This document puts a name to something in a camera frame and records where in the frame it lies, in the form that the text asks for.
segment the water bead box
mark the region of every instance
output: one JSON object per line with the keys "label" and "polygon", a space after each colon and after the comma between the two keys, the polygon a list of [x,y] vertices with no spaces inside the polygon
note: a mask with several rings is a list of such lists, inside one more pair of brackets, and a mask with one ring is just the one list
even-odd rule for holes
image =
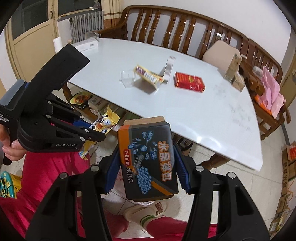
{"label": "water bead box", "polygon": [[178,193],[169,123],[121,126],[118,143],[127,199],[154,201]]}

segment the green stripe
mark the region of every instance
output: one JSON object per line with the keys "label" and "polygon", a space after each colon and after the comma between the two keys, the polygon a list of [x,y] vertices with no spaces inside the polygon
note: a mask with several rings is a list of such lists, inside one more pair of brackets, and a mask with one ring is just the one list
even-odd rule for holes
{"label": "green stripe", "polygon": [[152,219],[152,218],[155,218],[155,216],[153,216],[153,215],[147,215],[147,216],[143,217],[141,219],[141,221],[140,221],[140,225],[142,227],[144,227],[145,222],[147,222],[149,219]]}

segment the window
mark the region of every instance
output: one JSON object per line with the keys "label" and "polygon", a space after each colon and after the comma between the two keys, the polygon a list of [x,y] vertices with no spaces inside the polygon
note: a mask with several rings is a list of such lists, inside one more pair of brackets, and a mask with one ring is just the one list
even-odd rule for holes
{"label": "window", "polygon": [[47,0],[24,0],[12,15],[12,38],[48,20]]}
{"label": "window", "polygon": [[59,0],[58,5],[59,16],[61,16],[65,13],[92,8],[95,2],[94,0]]}

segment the red box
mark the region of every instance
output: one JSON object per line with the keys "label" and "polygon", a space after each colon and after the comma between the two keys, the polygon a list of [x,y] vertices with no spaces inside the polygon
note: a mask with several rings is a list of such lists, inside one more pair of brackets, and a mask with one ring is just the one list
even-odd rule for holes
{"label": "red box", "polygon": [[198,92],[203,92],[205,90],[205,84],[203,83],[202,79],[193,75],[176,72],[174,83],[175,86],[179,88]]}

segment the white table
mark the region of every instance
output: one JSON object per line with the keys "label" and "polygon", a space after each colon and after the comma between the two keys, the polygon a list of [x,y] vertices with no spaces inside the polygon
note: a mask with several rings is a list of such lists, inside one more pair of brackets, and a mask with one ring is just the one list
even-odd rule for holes
{"label": "white table", "polygon": [[[257,117],[247,88],[239,92],[218,69],[194,57],[140,42],[100,39],[98,49],[83,54],[90,63],[69,82],[141,117],[164,116],[172,132],[252,169],[263,164]],[[137,64],[161,73],[176,57],[168,84],[151,92],[145,81],[125,88],[120,72]],[[203,93],[176,88],[175,72],[203,79]]]}

